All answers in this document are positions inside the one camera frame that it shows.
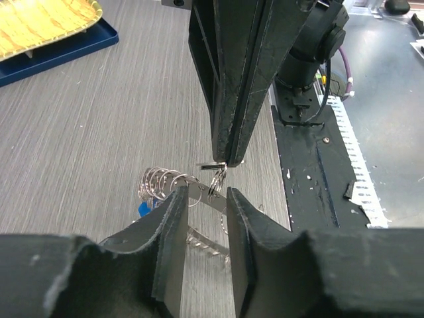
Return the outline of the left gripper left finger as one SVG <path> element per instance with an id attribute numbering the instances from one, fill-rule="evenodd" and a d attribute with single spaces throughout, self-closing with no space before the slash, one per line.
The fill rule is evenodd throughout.
<path id="1" fill-rule="evenodd" d="M 188 189 L 100 243 L 1 236 L 2 317 L 179 317 Z"/>

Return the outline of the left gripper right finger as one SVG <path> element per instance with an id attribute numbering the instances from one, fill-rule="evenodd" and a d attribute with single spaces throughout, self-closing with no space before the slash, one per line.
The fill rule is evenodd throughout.
<path id="1" fill-rule="evenodd" d="M 422 229 L 295 234 L 227 190 L 237 317 L 422 317 Z"/>

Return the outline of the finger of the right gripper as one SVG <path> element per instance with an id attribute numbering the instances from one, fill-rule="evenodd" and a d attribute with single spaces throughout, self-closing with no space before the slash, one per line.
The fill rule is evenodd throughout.
<path id="1" fill-rule="evenodd" d="M 242 162 L 265 90 L 249 97 L 264 1 L 194 1 L 189 49 L 209 111 L 213 159 Z"/>
<path id="2" fill-rule="evenodd" d="M 264 98 L 315 1 L 257 1 L 227 144 L 227 166 L 244 159 Z"/>

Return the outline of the key with black tag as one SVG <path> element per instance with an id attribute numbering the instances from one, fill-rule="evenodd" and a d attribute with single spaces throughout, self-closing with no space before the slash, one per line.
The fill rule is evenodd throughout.
<path id="1" fill-rule="evenodd" d="M 209 162 L 196 164 L 200 170 L 226 170 L 227 164 L 225 162 Z"/>

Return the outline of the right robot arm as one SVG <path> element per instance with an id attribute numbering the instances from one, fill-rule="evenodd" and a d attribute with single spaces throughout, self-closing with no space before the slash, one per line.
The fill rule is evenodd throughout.
<path id="1" fill-rule="evenodd" d="M 342 1 L 194 1 L 189 49 L 211 125 L 213 159 L 238 166 L 275 80 L 308 88 L 345 39 Z"/>

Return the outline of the blue key tag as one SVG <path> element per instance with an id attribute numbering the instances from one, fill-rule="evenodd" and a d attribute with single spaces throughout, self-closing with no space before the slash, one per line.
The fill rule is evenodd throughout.
<path id="1" fill-rule="evenodd" d="M 138 207 L 138 214 L 140 217 L 144 217 L 149 214 L 153 209 L 155 209 L 156 200 L 153 201 L 143 201 Z"/>

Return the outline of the blue tray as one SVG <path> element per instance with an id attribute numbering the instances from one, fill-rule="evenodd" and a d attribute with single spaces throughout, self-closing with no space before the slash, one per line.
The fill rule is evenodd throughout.
<path id="1" fill-rule="evenodd" d="M 118 41 L 118 32 L 105 19 L 100 19 L 85 32 L 34 49 L 32 56 L 25 52 L 3 60 L 1 86 L 92 54 L 115 45 Z"/>

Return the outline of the yellow woven mat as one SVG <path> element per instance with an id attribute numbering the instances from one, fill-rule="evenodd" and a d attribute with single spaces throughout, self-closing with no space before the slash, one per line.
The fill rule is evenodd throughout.
<path id="1" fill-rule="evenodd" d="M 1 61 L 83 32 L 102 15 L 98 1 L 2 1 Z"/>

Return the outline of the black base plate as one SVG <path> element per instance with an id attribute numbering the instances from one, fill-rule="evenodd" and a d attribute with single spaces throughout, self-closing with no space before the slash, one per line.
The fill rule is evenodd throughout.
<path id="1" fill-rule="evenodd" d="M 326 106 L 308 126 L 319 101 L 314 89 L 298 97 L 276 82 L 272 116 L 286 193 L 290 229 L 365 229 L 369 219 L 351 201 L 356 176 L 336 115 Z"/>

